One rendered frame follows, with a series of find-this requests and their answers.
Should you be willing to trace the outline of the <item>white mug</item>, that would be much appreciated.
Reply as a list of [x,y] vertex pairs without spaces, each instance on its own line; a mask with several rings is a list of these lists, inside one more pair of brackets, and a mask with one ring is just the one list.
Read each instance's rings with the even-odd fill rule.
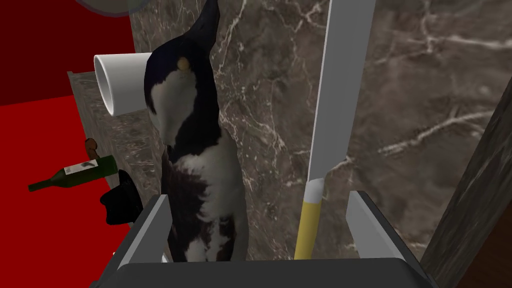
[[93,58],[96,81],[112,117],[146,109],[144,75],[151,53],[99,54]]

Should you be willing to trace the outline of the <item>small brown figure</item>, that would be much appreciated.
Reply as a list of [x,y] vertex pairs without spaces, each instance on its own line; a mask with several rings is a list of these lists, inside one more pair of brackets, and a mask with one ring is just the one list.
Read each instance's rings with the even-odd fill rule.
[[87,138],[84,142],[87,156],[90,160],[99,159],[100,156],[97,153],[98,144],[93,138]]

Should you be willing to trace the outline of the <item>grey round plate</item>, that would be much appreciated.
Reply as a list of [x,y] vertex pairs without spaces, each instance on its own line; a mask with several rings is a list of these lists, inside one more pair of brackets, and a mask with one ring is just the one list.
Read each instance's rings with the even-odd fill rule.
[[98,15],[120,18],[144,8],[150,0],[75,0],[82,7]]

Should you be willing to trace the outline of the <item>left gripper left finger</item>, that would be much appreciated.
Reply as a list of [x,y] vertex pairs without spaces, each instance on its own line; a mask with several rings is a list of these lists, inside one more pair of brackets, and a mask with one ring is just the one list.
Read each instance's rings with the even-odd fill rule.
[[168,195],[153,195],[113,253],[104,276],[111,276],[126,264],[162,263],[172,221]]

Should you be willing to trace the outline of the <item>yellow handled knife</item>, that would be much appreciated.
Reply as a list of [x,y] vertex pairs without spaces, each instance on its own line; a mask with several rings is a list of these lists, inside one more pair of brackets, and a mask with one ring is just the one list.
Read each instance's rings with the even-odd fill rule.
[[331,0],[294,259],[310,259],[325,179],[345,160],[376,0]]

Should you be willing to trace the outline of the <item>black and white penguin figure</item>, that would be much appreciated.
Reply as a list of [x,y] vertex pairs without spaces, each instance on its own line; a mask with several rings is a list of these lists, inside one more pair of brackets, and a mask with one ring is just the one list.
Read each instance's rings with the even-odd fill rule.
[[210,61],[218,0],[206,0],[191,28],[154,49],[143,89],[153,126],[164,145],[160,191],[172,225],[174,262],[244,261],[249,224],[236,141],[219,122]]

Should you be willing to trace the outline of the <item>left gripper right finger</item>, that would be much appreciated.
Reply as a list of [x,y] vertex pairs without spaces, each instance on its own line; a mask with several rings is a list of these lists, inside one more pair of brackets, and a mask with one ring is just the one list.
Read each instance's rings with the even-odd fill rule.
[[350,191],[345,219],[360,258],[397,258],[420,264],[401,236],[364,191]]

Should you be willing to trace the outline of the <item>green wine bottle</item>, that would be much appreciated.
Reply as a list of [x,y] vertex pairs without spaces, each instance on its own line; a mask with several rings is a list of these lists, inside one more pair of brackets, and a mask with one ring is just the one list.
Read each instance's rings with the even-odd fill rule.
[[108,155],[64,167],[51,178],[30,184],[28,190],[34,192],[49,187],[71,188],[111,176],[118,170],[114,157]]

